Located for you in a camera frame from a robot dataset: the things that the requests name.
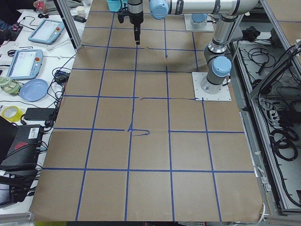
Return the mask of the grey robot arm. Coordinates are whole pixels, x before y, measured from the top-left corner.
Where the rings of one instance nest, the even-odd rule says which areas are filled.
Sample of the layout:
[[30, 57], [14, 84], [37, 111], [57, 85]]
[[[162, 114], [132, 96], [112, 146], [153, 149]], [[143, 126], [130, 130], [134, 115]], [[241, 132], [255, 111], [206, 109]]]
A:
[[200, 24], [207, 21], [207, 14], [194, 13], [191, 14], [191, 22], [193, 24]]
[[[213, 14], [218, 15], [215, 30], [205, 52], [222, 55], [227, 50], [233, 32], [238, 26], [238, 18], [252, 10], [256, 0], [150, 0], [149, 10], [153, 18], [160, 20], [167, 15]], [[143, 1], [129, 0], [117, 11], [118, 20], [122, 24], [129, 17], [133, 25], [134, 39], [140, 44], [141, 24], [143, 23]]]

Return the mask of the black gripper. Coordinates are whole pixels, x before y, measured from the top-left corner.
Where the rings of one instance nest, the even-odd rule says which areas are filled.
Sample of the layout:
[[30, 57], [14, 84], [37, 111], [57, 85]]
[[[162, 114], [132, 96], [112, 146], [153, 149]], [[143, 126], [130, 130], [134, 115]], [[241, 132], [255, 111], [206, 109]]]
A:
[[128, 16], [130, 23], [134, 25], [134, 37], [136, 45], [140, 45], [140, 34], [141, 34], [141, 24], [143, 23], [143, 11], [140, 13], [132, 13], [128, 12], [127, 8], [120, 8], [117, 12], [118, 14], [118, 21], [120, 24], [124, 23], [124, 19]]

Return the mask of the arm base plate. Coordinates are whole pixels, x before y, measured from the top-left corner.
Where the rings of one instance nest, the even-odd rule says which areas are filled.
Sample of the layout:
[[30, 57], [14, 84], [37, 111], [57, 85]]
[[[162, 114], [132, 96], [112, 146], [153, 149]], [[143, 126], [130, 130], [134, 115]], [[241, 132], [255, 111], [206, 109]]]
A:
[[193, 72], [192, 81], [197, 101], [231, 101], [226, 79], [220, 85], [213, 85], [207, 80], [207, 73]]
[[207, 15], [207, 21], [200, 24], [193, 24], [191, 22], [191, 14], [184, 15], [185, 28], [188, 32], [214, 32], [213, 21], [209, 15]]

